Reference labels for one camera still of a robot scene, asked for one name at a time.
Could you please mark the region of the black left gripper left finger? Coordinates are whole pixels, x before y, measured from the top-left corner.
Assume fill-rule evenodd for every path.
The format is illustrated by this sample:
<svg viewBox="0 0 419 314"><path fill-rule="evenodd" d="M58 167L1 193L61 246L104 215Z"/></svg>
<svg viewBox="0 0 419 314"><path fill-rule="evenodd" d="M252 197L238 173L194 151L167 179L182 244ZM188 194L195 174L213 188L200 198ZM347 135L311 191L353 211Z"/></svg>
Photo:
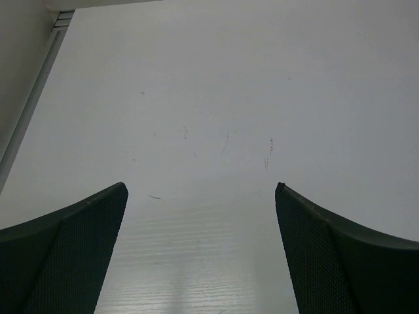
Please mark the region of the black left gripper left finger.
<svg viewBox="0 0 419 314"><path fill-rule="evenodd" d="M114 184L73 205L1 230L2 313L93 313L128 189Z"/></svg>

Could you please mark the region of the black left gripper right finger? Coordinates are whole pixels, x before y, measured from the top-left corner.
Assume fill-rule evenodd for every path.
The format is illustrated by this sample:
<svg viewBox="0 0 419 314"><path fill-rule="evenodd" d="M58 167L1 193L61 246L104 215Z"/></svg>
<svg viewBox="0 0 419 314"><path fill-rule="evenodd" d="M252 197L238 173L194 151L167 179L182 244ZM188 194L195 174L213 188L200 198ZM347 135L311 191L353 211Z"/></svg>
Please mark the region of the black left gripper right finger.
<svg viewBox="0 0 419 314"><path fill-rule="evenodd" d="M283 183L275 202L299 313L418 312L418 242L339 216Z"/></svg>

